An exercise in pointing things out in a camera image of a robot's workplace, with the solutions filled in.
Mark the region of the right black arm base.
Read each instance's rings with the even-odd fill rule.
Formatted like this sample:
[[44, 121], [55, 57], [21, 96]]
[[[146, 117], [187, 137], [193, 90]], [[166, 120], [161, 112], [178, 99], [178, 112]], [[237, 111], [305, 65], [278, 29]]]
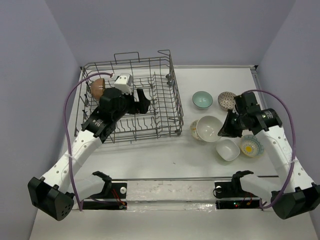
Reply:
[[260, 201], [251, 192], [244, 191], [240, 179], [252, 175], [249, 170], [237, 171], [229, 181], [216, 181], [212, 191], [217, 210], [259, 209]]

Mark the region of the floral leaf patterned bowl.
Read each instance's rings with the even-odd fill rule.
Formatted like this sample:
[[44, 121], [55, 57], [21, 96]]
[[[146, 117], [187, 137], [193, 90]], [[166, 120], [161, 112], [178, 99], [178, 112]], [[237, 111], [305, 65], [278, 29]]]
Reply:
[[200, 138], [199, 135], [197, 134], [197, 129], [196, 129], [198, 121], [199, 121], [198, 119], [197, 119], [197, 120], [194, 120], [194, 121], [190, 124], [190, 132], [191, 132], [191, 136], [192, 136], [194, 139], [200, 141], [201, 138]]

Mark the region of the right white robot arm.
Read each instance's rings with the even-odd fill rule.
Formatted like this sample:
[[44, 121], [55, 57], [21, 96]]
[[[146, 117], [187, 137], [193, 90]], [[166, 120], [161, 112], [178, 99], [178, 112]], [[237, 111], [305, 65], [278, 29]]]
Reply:
[[285, 220], [313, 211], [320, 204], [320, 186], [306, 173], [296, 157], [296, 135], [292, 144], [285, 135], [283, 123], [272, 109], [261, 109], [255, 90], [247, 90], [234, 97], [235, 109], [229, 110], [218, 132], [221, 137], [240, 138], [249, 130], [262, 143], [281, 181], [272, 184], [250, 170], [237, 171], [230, 181], [216, 182], [213, 195], [217, 199], [242, 198], [252, 194], [265, 200], [262, 210], [272, 208]]

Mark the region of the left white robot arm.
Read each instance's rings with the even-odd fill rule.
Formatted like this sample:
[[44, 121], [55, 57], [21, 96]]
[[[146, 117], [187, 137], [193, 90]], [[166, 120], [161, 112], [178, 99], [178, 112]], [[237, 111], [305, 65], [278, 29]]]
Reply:
[[150, 100], [143, 89], [136, 90], [138, 101], [132, 94], [124, 94], [112, 87], [104, 90], [97, 108], [82, 125], [74, 141], [68, 141], [67, 151], [55, 165], [40, 178], [33, 177], [27, 184], [33, 206], [57, 221], [71, 212], [75, 201], [97, 195], [110, 194], [112, 179], [95, 171], [89, 177], [75, 182], [74, 175], [89, 156], [115, 131], [116, 123], [125, 114], [146, 114]]

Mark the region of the white round bowl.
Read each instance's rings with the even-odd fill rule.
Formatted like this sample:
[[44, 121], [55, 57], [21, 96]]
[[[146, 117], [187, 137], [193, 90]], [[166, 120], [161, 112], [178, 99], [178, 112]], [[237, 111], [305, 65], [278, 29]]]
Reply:
[[220, 140], [218, 135], [223, 123], [214, 116], [204, 116], [196, 122], [195, 133], [196, 136], [204, 142], [214, 143]]

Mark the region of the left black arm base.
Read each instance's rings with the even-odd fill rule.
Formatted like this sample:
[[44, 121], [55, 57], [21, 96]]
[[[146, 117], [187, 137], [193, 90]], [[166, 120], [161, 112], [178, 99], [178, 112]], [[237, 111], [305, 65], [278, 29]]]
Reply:
[[93, 180], [100, 180], [98, 192], [82, 200], [83, 210], [126, 210], [128, 203], [128, 184], [123, 181], [113, 181], [112, 178], [100, 171], [92, 173]]

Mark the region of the brown wooden bowl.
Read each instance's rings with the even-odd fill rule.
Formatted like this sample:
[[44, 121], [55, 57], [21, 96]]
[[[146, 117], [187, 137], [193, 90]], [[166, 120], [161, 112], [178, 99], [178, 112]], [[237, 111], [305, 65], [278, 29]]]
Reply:
[[105, 79], [104, 78], [98, 78], [95, 81], [93, 81], [90, 85], [90, 93], [92, 97], [99, 101], [101, 96], [103, 95], [105, 91]]

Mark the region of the yellow sun patterned bowl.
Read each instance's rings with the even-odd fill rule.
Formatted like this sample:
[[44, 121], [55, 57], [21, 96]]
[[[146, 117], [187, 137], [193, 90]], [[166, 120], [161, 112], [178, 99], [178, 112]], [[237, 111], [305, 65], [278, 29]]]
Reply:
[[242, 136], [240, 140], [240, 150], [243, 154], [250, 158], [258, 158], [264, 154], [264, 146], [252, 134]]

